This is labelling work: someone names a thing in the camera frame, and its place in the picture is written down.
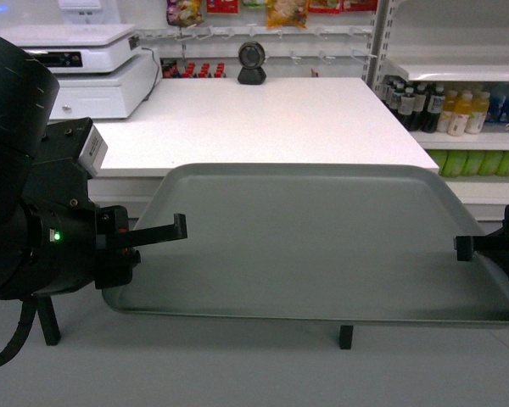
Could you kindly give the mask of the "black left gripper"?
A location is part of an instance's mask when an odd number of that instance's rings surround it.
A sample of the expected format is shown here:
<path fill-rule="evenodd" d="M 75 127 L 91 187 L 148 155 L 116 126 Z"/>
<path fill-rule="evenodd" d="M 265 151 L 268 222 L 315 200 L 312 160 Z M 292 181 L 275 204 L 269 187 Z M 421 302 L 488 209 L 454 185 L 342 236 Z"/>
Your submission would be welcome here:
<path fill-rule="evenodd" d="M 173 222 L 165 226 L 130 231 L 127 209 L 119 206 L 101 208 L 96 216 L 97 241 L 107 235 L 126 233 L 128 247 L 167 243 L 187 238 L 187 219 L 174 214 Z M 134 248 L 97 248 L 94 266 L 95 288 L 121 287 L 132 280 L 132 271 L 141 262 Z"/>

